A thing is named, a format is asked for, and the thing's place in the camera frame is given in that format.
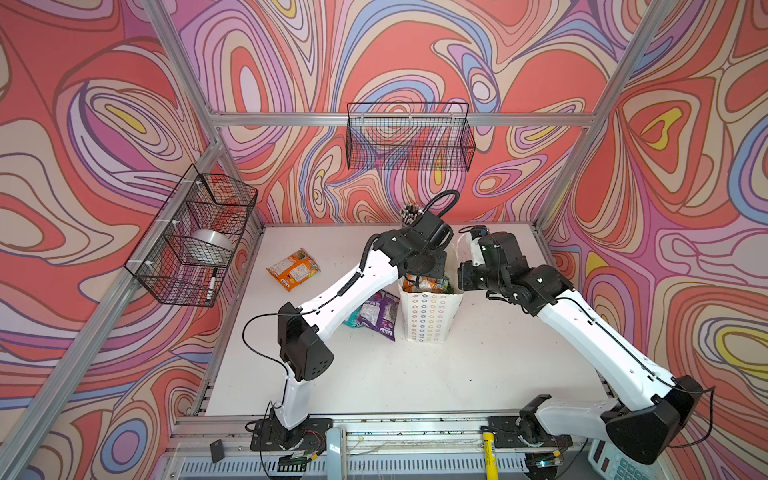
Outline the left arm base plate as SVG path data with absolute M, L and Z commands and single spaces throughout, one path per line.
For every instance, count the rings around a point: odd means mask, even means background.
M 293 429 L 286 429 L 276 418 L 267 418 L 248 422 L 245 430 L 251 434 L 251 451 L 321 454 L 326 450 L 326 433 L 332 427 L 331 418 L 309 417 Z

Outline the orange snack packet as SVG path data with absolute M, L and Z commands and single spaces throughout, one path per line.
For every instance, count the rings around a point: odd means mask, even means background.
M 403 278 L 402 290 L 406 293 L 452 294 L 450 279 L 444 276 L 440 279 L 417 275 L 406 275 Z
M 268 267 L 267 272 L 286 291 L 291 291 L 319 273 L 320 268 L 308 252 L 300 248 Z

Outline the purple snack packet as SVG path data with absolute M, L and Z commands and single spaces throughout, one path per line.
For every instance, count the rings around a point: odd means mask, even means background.
M 395 341 L 399 303 L 398 296 L 380 290 L 361 305 L 356 321 L 385 338 Z

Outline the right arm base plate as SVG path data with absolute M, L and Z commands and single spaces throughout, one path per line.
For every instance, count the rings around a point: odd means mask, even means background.
M 568 435 L 553 436 L 541 434 L 537 440 L 527 439 L 519 425 L 520 418 L 512 416 L 490 416 L 487 418 L 485 431 L 494 435 L 495 446 L 503 449 L 524 449 L 531 452 L 568 450 L 573 440 Z

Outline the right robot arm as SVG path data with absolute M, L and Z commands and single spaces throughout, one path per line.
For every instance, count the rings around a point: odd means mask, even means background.
M 652 361 L 603 320 L 573 284 L 550 265 L 531 267 L 517 238 L 486 226 L 464 227 L 458 282 L 489 301 L 516 305 L 558 332 L 597 371 L 612 400 L 565 401 L 540 394 L 519 412 L 522 440 L 576 435 L 612 443 L 631 460 L 653 464 L 692 416 L 704 388 Z

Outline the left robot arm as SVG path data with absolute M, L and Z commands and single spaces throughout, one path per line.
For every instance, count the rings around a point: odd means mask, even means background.
M 331 366 L 326 345 L 354 310 L 379 290 L 406 276 L 438 278 L 445 273 L 453 229 L 440 216 L 419 214 L 409 225 L 374 234 L 357 264 L 315 298 L 278 311 L 280 360 L 288 369 L 285 392 L 275 417 L 290 431 L 309 417 L 311 382 Z

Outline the white patterned paper bag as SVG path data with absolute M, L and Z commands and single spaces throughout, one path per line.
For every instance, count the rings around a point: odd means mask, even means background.
M 450 279 L 452 294 L 406 293 L 399 280 L 400 313 L 404 321 L 405 338 L 418 343 L 444 343 L 461 306 L 464 292 L 459 286 L 457 241 L 447 247 L 445 274 Z

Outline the teal snack packet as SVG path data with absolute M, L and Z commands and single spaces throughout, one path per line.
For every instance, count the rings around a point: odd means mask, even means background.
M 343 324 L 350 327 L 350 328 L 361 328 L 364 326 L 364 324 L 359 320 L 359 314 L 360 314 L 361 308 L 356 308 L 349 317 L 343 321 Z

